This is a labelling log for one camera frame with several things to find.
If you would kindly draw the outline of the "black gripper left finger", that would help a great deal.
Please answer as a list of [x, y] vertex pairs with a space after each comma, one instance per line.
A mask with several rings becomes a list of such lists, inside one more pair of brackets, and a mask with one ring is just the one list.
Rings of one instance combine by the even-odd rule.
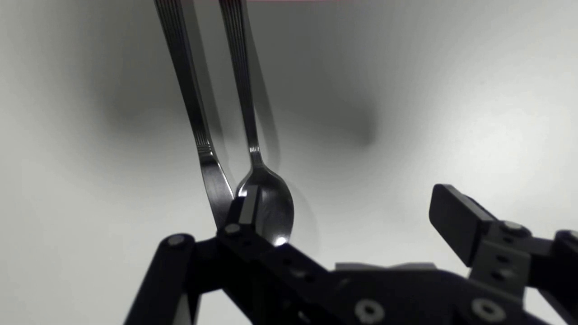
[[187, 233], [162, 239], [124, 325], [198, 325], [204, 294], [222, 291], [252, 325], [317, 325], [330, 320], [328, 271], [290, 244], [258, 233], [263, 190], [249, 186], [233, 201], [229, 222], [196, 242]]

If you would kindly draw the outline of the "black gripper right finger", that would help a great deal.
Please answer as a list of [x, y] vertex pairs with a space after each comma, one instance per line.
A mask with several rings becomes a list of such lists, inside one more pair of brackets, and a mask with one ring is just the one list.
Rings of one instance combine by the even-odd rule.
[[538, 239], [522, 224], [496, 219], [451, 184], [433, 186], [428, 219], [469, 269], [467, 280], [503, 313], [502, 325], [529, 318], [523, 311], [527, 287], [538, 291], [567, 325], [578, 325], [574, 229]]

